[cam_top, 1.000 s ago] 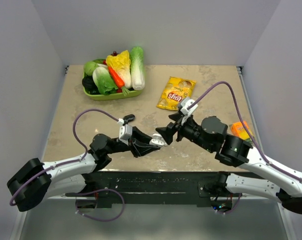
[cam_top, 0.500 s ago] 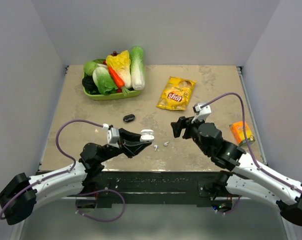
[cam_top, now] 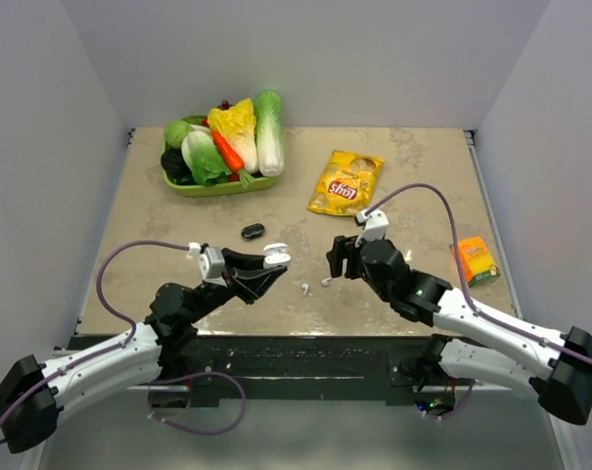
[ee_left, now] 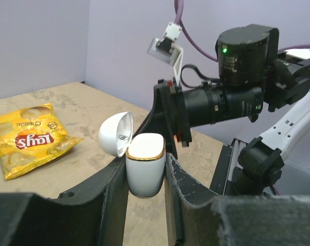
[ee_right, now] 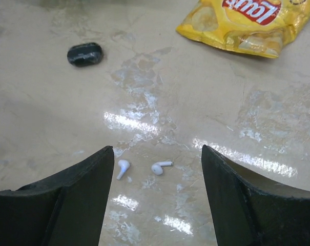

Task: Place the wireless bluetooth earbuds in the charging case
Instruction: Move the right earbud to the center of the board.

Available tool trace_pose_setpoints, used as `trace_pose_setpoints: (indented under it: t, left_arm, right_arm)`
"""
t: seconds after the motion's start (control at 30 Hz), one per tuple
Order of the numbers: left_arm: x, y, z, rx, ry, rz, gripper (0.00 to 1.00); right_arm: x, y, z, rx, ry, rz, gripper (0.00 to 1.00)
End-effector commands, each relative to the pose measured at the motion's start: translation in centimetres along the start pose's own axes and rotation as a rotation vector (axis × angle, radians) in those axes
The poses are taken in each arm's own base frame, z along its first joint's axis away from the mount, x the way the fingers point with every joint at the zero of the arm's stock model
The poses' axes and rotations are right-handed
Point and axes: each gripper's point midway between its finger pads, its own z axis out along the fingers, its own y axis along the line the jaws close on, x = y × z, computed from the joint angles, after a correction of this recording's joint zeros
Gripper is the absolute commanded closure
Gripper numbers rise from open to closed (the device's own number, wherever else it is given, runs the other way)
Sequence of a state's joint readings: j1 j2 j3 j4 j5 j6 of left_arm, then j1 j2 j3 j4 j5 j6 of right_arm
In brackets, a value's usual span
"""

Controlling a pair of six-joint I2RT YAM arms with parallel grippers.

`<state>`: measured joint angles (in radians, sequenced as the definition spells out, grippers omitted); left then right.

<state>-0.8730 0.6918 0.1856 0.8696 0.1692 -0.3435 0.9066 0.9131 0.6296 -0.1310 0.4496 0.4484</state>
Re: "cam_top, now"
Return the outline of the white earbud charging case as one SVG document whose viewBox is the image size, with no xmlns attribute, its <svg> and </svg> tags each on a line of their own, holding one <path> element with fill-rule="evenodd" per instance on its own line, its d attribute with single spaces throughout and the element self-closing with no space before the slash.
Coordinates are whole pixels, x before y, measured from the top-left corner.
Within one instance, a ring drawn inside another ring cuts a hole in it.
<svg viewBox="0 0 592 470">
<path fill-rule="evenodd" d="M 273 243 L 263 248 L 263 267 L 288 266 L 291 262 L 289 247 L 285 243 Z"/>
</svg>

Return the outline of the black earbud charging case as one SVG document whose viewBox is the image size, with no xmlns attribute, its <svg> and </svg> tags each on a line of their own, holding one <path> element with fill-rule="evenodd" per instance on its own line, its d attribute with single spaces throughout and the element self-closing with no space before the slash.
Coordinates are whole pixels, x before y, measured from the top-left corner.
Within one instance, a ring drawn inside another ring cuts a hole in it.
<svg viewBox="0 0 592 470">
<path fill-rule="evenodd" d="M 262 237 L 265 232 L 266 228 L 262 223 L 254 223 L 241 230 L 241 237 L 245 241 L 251 241 Z"/>
</svg>

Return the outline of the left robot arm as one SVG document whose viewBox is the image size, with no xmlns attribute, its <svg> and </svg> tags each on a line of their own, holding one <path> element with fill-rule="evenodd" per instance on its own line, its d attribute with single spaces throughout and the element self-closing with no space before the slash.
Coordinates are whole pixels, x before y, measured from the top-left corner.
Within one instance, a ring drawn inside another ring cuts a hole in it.
<svg viewBox="0 0 592 470">
<path fill-rule="evenodd" d="M 0 445 L 24 452 L 98 400 L 136 385 L 178 382 L 185 372 L 179 354 L 196 336 L 195 323 L 235 298 L 254 304 L 291 260 L 284 243 L 267 245 L 260 255 L 198 243 L 182 250 L 198 261 L 197 287 L 166 283 L 144 321 L 115 314 L 129 324 L 125 332 L 46 362 L 28 355 L 13 364 L 0 383 Z"/>
</svg>

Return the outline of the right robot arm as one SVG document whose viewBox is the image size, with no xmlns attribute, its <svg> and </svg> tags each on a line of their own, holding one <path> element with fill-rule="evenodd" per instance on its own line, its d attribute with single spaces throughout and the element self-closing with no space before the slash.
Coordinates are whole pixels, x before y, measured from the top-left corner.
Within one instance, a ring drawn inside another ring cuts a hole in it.
<svg viewBox="0 0 592 470">
<path fill-rule="evenodd" d="M 573 425 L 592 410 L 592 335 L 535 325 L 474 301 L 466 291 L 413 269 L 387 239 L 338 236 L 326 254 L 334 278 L 361 279 L 402 318 L 453 333 L 418 361 L 432 385 L 478 380 L 537 395 L 539 405 Z"/>
</svg>

